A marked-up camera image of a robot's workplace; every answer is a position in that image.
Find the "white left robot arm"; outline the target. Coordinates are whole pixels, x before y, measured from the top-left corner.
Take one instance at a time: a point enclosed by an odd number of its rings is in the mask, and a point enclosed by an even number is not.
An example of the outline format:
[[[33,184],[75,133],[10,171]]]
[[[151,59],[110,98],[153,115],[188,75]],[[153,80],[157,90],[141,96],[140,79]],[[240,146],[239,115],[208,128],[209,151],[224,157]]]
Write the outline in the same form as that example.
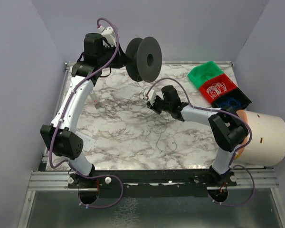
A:
[[[64,101],[49,125],[40,129],[49,151],[49,164],[53,169],[62,163],[83,176],[91,176],[94,165],[82,153],[83,140],[76,135],[76,127],[87,97],[93,91],[104,68],[124,66],[123,52],[117,34],[86,34],[84,51],[72,67],[72,78]]]

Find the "black cable spool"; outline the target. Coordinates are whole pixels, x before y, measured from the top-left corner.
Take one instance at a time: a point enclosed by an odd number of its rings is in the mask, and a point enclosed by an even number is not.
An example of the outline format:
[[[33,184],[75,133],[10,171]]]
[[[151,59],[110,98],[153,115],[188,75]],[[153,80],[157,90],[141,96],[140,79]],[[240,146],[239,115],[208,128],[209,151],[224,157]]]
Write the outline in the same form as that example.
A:
[[[125,54],[130,59],[125,65],[126,71],[133,81],[151,83],[157,79],[162,67],[162,51],[155,38],[132,39]]]

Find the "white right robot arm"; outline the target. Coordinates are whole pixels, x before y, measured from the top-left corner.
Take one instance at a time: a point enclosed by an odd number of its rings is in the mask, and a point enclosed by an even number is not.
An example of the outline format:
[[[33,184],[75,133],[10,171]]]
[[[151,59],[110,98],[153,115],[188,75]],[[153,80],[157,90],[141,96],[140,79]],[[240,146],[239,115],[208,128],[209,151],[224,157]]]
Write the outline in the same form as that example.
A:
[[[182,102],[176,89],[171,85],[163,87],[161,92],[163,98],[152,89],[144,95],[148,108],[157,114],[168,112],[172,118],[182,122],[195,122],[209,126],[218,145],[217,155],[210,166],[210,171],[217,175],[227,173],[236,151],[251,134],[250,127],[231,106],[225,106],[222,109],[193,106],[190,102]]]

